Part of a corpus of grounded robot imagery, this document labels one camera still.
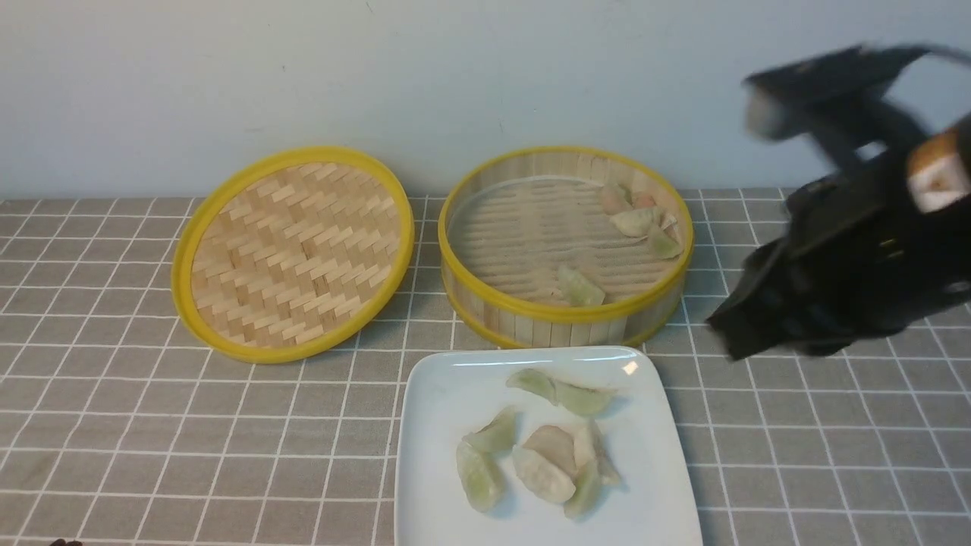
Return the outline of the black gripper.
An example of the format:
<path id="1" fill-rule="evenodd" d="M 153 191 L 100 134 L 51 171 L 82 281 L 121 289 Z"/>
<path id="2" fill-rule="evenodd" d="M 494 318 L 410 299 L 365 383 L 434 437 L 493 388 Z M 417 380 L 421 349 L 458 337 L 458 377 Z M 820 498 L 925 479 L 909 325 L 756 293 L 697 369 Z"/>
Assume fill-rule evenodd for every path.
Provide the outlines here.
<path id="1" fill-rule="evenodd" d="M 733 362 L 774 349 L 829 356 L 969 301 L 968 117 L 852 177 L 807 184 L 786 207 L 787 236 L 743 260 L 706 319 Z"/>

